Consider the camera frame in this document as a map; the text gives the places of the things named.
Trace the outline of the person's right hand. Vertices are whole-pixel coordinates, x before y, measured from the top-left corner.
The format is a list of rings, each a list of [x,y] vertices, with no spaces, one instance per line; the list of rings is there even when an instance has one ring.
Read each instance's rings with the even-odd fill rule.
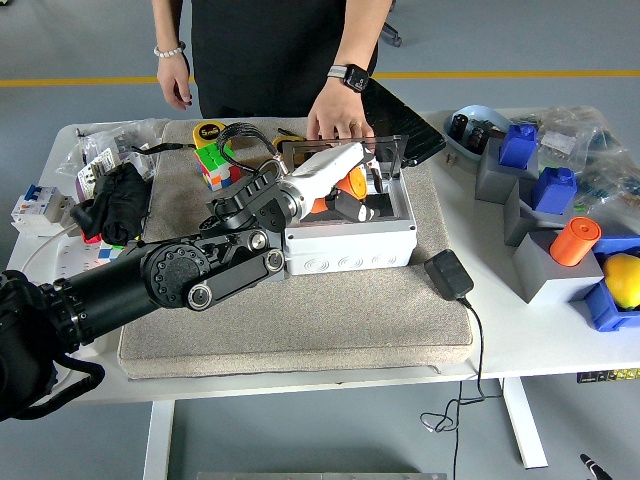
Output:
[[[158,59],[157,80],[171,107],[185,111],[192,105],[190,69],[182,53]]]

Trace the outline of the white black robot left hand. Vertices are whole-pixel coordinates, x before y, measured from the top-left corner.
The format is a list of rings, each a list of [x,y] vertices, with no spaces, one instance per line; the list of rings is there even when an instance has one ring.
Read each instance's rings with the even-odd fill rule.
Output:
[[[368,222],[379,213],[367,207],[364,166],[374,178],[378,193],[382,189],[379,162],[362,142],[352,142],[313,154],[299,168],[279,180],[279,188],[291,199],[291,216],[298,222],[309,214],[322,212],[315,208],[319,201],[326,210],[352,222]]]

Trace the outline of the person's left hand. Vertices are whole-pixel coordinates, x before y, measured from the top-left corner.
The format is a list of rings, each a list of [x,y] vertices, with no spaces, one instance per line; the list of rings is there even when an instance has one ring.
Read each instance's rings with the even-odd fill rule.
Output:
[[[329,77],[316,97],[307,118],[308,140],[374,137],[361,95],[338,78]]]

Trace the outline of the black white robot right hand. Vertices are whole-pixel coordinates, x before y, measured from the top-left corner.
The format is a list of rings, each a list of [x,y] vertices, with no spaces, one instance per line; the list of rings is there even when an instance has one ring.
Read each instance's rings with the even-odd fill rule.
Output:
[[[611,480],[612,477],[599,465],[597,464],[591,457],[588,455],[581,453],[579,456],[582,463],[589,470],[591,475],[595,480]]]

